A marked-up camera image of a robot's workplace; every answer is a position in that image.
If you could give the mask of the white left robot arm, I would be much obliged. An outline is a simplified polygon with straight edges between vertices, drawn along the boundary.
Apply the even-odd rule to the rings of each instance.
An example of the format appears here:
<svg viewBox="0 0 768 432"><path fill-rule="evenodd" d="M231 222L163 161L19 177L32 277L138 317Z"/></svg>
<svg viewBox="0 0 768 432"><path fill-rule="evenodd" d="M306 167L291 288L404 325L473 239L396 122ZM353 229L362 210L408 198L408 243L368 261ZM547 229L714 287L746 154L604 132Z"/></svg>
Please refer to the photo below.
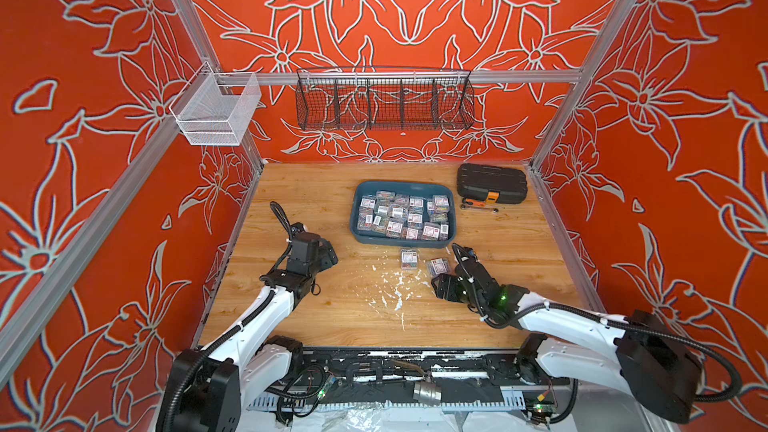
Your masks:
<svg viewBox="0 0 768 432"><path fill-rule="evenodd" d="M174 359L156 430L234 431L244 408L264 392L291 405L325 394L327 368L303 365L302 344L272 333L306 296L319 293L318 274L338 257L328 240L290 222L278 202L270 209L287 234L285 250L261 276L257 298L225 332Z"/></svg>

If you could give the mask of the clear paper clip box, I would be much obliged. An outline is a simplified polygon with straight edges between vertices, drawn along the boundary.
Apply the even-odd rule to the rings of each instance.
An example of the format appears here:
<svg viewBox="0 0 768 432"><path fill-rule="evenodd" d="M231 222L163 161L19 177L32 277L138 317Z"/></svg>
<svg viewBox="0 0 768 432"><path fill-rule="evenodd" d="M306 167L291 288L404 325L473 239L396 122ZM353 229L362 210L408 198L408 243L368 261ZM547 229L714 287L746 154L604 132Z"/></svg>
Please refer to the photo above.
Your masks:
<svg viewBox="0 0 768 432"><path fill-rule="evenodd" d="M416 249L402 249L400 251L400 264L402 270L417 270L419 268L419 263L419 252Z"/></svg>
<svg viewBox="0 0 768 432"><path fill-rule="evenodd" d="M451 263L446 258L430 259L426 262L427 269L432 278L442 274L450 275L452 273Z"/></svg>

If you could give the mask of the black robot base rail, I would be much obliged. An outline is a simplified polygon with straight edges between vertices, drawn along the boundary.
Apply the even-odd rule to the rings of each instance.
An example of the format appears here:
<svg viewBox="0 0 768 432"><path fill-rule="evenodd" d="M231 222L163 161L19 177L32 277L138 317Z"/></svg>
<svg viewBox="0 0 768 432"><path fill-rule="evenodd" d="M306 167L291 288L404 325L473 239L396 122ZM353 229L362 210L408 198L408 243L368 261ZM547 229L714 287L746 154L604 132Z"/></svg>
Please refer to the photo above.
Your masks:
<svg viewBox="0 0 768 432"><path fill-rule="evenodd" d="M529 408L560 409L572 390L569 379L525 380L513 349L361 348L308 346L301 370L317 365L290 393L318 391L309 399L290 401L264 392L247 405L249 411L331 412L363 408L437 408L444 412L512 412ZM442 391L440 406L413 399L414 383L429 380Z"/></svg>

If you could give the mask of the blue plastic storage tray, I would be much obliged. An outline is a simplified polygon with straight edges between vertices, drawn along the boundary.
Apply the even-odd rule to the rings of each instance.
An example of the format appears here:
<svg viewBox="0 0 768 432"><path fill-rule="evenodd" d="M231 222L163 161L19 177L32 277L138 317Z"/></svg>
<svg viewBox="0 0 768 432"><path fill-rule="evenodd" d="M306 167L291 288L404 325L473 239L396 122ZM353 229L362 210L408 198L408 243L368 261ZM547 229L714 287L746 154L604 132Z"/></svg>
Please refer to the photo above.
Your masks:
<svg viewBox="0 0 768 432"><path fill-rule="evenodd" d="M364 181L354 194L349 229L364 244L443 248L457 235L456 201L438 184Z"/></svg>

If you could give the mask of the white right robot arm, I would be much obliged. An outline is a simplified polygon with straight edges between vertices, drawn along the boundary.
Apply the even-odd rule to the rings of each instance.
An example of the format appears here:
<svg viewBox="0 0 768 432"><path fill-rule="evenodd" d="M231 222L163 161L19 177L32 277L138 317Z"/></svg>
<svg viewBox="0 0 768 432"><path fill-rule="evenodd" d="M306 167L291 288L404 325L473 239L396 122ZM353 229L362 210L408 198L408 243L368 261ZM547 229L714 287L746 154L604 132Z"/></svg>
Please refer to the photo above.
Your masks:
<svg viewBox="0 0 768 432"><path fill-rule="evenodd" d="M743 380L712 348L672 333L655 315L588 311L552 301L525 287L498 283L470 248L452 246L456 267L435 275L437 298L463 303L494 330L528 336L515 356L530 384L569 379L622 392L654 415L686 424L696 403L734 399Z"/></svg>

